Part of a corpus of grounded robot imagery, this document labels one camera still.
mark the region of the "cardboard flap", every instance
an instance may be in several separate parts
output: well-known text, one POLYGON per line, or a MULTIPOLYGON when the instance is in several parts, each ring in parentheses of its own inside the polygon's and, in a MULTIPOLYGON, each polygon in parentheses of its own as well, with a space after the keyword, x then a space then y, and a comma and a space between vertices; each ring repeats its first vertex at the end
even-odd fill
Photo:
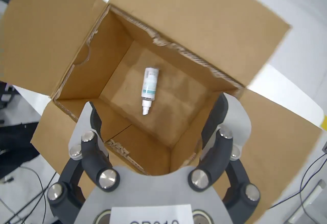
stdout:
MULTIPOLYGON (((61 174, 69 160, 68 143, 75 126, 76 123, 69 115, 65 114, 51 101, 45 108, 33 135, 31 143, 59 174, 61 174)), ((131 168, 111 151, 109 151, 109 159, 113 166, 131 168)), ((85 198, 95 186, 85 173, 78 185, 82 188, 85 198)))
POLYGON ((251 90, 244 91, 240 102, 252 124, 241 161, 250 181, 261 192, 261 201, 249 220, 252 223, 299 172, 322 130, 251 90))
POLYGON ((289 25, 256 0, 110 0, 243 85, 289 25))
POLYGON ((102 0, 11 0, 2 81, 51 96, 105 8, 102 0))

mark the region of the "spray bottle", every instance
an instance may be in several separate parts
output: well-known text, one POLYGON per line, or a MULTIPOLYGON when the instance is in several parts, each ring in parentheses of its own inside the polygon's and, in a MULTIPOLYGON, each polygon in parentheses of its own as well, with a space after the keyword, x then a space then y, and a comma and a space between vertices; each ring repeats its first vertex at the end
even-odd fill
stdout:
POLYGON ((157 68, 146 68, 144 72, 144 80, 142 86, 142 107, 143 115, 149 113, 152 101, 156 94, 156 87, 158 81, 159 69, 157 68))

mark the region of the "torn cardboard edge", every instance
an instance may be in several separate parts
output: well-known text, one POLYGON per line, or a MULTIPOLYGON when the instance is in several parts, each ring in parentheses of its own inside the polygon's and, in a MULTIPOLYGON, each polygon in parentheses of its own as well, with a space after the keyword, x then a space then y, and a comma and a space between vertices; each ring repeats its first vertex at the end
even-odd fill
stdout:
MULTIPOLYGON (((234 94, 235 97, 239 97, 239 95, 242 93, 242 90, 244 89, 244 87, 240 83, 238 83, 237 81, 235 81, 234 79, 229 77, 228 75, 224 74, 223 72, 221 72, 220 70, 218 70, 217 68, 215 68, 214 66, 212 66, 211 64, 206 62, 205 60, 203 60, 202 58, 200 58, 197 55, 193 54, 191 51, 185 49, 180 44, 167 41, 165 38, 163 38, 153 28, 148 27, 147 25, 145 25, 142 22, 136 20, 135 18, 131 17, 130 15, 124 13, 120 9, 116 8, 115 6, 108 5, 107 8, 105 9, 105 11, 103 12, 103 14, 99 17, 97 23, 93 27, 93 30, 91 31, 89 37, 86 40, 85 45, 88 47, 88 55, 87 55, 86 59, 80 64, 72 64, 72 66, 70 67, 70 69, 66 73, 65 78, 63 79, 61 85, 59 86, 59 88, 57 89, 57 91, 56 91, 56 93, 54 94, 54 97, 53 97, 54 103, 58 107, 60 107, 66 114, 68 114, 70 117, 72 117, 76 122, 77 122, 78 118, 72 112, 70 112, 67 108, 65 108, 59 101, 57 101, 57 99, 60 97, 62 89, 63 89, 64 85, 66 84, 67 80, 69 79, 69 76, 72 73, 74 67, 78 66, 78 65, 81 65, 81 64, 85 64, 90 59, 90 56, 91 56, 91 41, 93 39, 93 36, 97 33, 98 28, 99 28, 102 20, 106 17, 106 15, 109 13, 109 11, 112 11, 116 15, 119 15, 122 18, 124 18, 126 21, 128 21, 128 22, 132 23, 133 25, 139 27, 140 29, 144 30, 151 37, 153 44, 155 44, 157 46, 166 46, 169 49, 176 50, 179 54, 181 54, 182 56, 188 58, 189 60, 191 60, 191 61, 193 61, 193 62, 195 62, 195 63, 197 63, 197 64, 199 64, 199 65, 201 65, 201 66, 203 66, 205 68, 208 68, 215 78, 224 79, 225 81, 232 84, 234 87, 237 88, 237 90, 235 91, 235 94, 234 94)), ((113 139, 111 139, 111 140, 107 141, 106 144, 110 148, 112 148, 117 154, 119 154, 121 157, 125 158, 128 162, 130 162, 139 172, 141 172, 142 174, 145 174, 145 175, 149 175, 143 169, 143 167, 141 167, 137 162, 135 162, 132 158, 129 157, 128 150, 126 148, 124 148, 120 143, 116 143, 116 142, 114 142, 113 139)), ((184 167, 184 166, 187 166, 189 163, 191 163, 194 160, 197 153, 198 152, 194 152, 187 160, 185 160, 183 162, 183 164, 181 165, 181 168, 184 167)))

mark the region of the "wire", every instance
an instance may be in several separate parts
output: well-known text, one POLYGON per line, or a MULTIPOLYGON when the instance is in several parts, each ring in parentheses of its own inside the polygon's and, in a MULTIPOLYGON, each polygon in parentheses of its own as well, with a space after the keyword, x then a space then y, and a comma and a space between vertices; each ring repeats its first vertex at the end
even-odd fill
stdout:
MULTIPOLYGON (((312 178, 312 177, 314 177, 317 173, 319 173, 320 172, 320 170, 322 169, 322 167, 325 165, 325 163, 326 163, 326 161, 327 161, 327 158, 325 159, 325 161, 323 162, 323 164, 320 166, 320 168, 319 168, 319 170, 318 171, 316 171, 313 175, 311 175, 311 177, 309 178, 309 180, 312 178)), ((305 174, 304 174, 304 176, 302 177, 302 180, 301 180, 301 184, 300 184, 300 190, 301 190, 301 188, 302 188, 302 184, 303 184, 303 180, 304 180, 304 178, 305 178, 305 176, 306 176, 306 173, 308 172, 308 170, 310 169, 310 167, 306 170, 306 172, 305 172, 305 174)), ((302 193, 301 193, 301 191, 300 191, 300 201, 301 201, 301 207, 302 207, 302 209, 303 209, 303 211, 304 211, 304 213, 315 223, 315 224, 319 224, 318 222, 316 222, 309 214, 308 214, 308 212, 306 211, 306 209, 305 209, 305 207, 303 206, 303 200, 302 200, 302 193)))
MULTIPOLYGON (((10 167, 10 166, 12 166, 12 165, 0 165, 0 167, 10 167)), ((20 217, 18 214, 19 214, 21 211, 23 211, 23 209, 25 209, 29 204, 31 204, 31 203, 32 203, 32 202, 33 202, 33 201, 34 201, 38 196, 40 196, 40 195, 42 195, 43 198, 44 198, 44 218, 45 218, 45 213, 46 213, 46 199, 45 199, 45 195, 44 195, 44 193, 45 193, 46 189, 49 187, 49 185, 50 185, 51 181, 53 180, 54 176, 56 175, 56 172, 55 172, 54 175, 52 176, 51 181, 49 182, 48 186, 47 186, 45 189, 43 189, 42 181, 41 181, 39 175, 37 174, 37 172, 36 172, 35 170, 33 170, 33 169, 29 168, 29 167, 25 167, 25 166, 19 166, 18 168, 26 169, 26 170, 29 170, 29 171, 33 172, 34 174, 36 174, 36 176, 38 177, 38 180, 39 180, 39 182, 40 182, 40 185, 41 185, 42 191, 41 191, 37 196, 35 196, 31 201, 29 201, 25 206, 23 206, 23 208, 22 208, 21 210, 19 210, 17 213, 14 212, 14 215, 13 215, 13 216, 8 220, 8 221, 6 221, 4 224, 6 224, 6 223, 10 223, 10 221, 11 221, 14 217, 16 217, 16 216, 18 216, 18 217, 20 218, 20 220, 19 220, 18 222, 22 221, 22 223, 25 223, 25 220, 27 219, 27 217, 30 216, 30 214, 29 214, 27 217, 25 217, 23 220, 21 219, 21 217, 20 217)))
POLYGON ((0 198, 0 203, 2 203, 11 213, 15 214, 15 212, 0 198))
MULTIPOLYGON (((11 165, 1 165, 2 167, 10 167, 11 165)), ((41 184, 41 188, 43 190, 43 185, 42 185, 42 181, 41 181, 41 178, 40 176, 38 175, 38 173, 36 171, 34 171, 33 169, 29 168, 29 167, 25 167, 25 166, 19 166, 18 168, 21 168, 21 169, 25 169, 25 170, 29 170, 31 172, 33 172, 34 174, 36 174, 36 176, 38 177, 38 180, 41 184)))
MULTIPOLYGON (((324 156, 325 154, 323 154, 322 156, 320 156, 319 158, 317 158, 310 166, 309 166, 309 168, 307 168, 307 170, 306 170, 306 172, 305 172, 305 175, 306 175, 306 173, 308 172, 308 170, 312 167, 312 165, 314 165, 318 160, 320 160, 323 156, 324 156)), ((305 187, 307 186, 307 184, 309 183, 309 181, 317 174, 318 172, 315 172, 313 175, 311 175, 311 177, 307 180, 307 182, 306 182, 306 184, 303 186, 303 187, 301 187, 300 188, 300 191, 298 191, 297 193, 295 193, 295 194, 293 194, 292 196, 290 196, 290 197, 288 197, 288 198, 286 198, 286 199, 284 199, 284 200, 282 200, 282 201, 280 201, 279 203, 276 203, 276 204, 274 204, 274 205, 272 205, 269 209, 272 209, 272 208, 274 208, 274 207, 276 207, 277 205, 280 205, 281 203, 284 203, 284 202, 286 202, 286 201, 288 201, 289 199, 291 199, 291 198, 293 198, 293 197, 295 197, 295 196, 297 196, 297 195, 299 195, 304 189, 305 189, 305 187)))
MULTIPOLYGON (((53 176, 52 176, 52 178, 50 179, 50 181, 49 181, 47 187, 46 187, 44 190, 42 189, 42 196, 44 197, 44 199, 45 199, 45 195, 44 195, 44 193, 46 192, 46 190, 47 190, 48 187, 50 186, 50 184, 51 184, 53 178, 55 177, 55 175, 56 175, 56 172, 53 174, 53 176)), ((36 205, 35 205, 35 206, 33 207, 33 209, 31 210, 31 212, 30 212, 26 217, 24 217, 23 223, 24 223, 24 221, 26 221, 26 219, 28 219, 28 217, 33 213, 33 211, 35 210, 35 208, 37 207, 37 205, 38 205, 39 202, 41 201, 42 196, 39 198, 39 200, 37 201, 36 205)))
POLYGON ((32 202, 34 202, 40 195, 43 194, 43 191, 39 192, 35 195, 28 203, 26 203, 15 215, 13 215, 10 219, 8 219, 4 224, 10 223, 13 218, 15 218, 21 211, 23 211, 26 207, 28 207, 32 202))

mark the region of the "teal label stripe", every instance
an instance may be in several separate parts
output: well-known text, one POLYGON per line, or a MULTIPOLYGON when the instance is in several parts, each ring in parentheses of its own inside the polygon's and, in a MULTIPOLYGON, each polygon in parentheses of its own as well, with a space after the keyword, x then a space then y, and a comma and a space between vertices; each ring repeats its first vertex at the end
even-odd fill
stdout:
POLYGON ((156 92, 153 90, 143 90, 143 93, 155 94, 156 92))

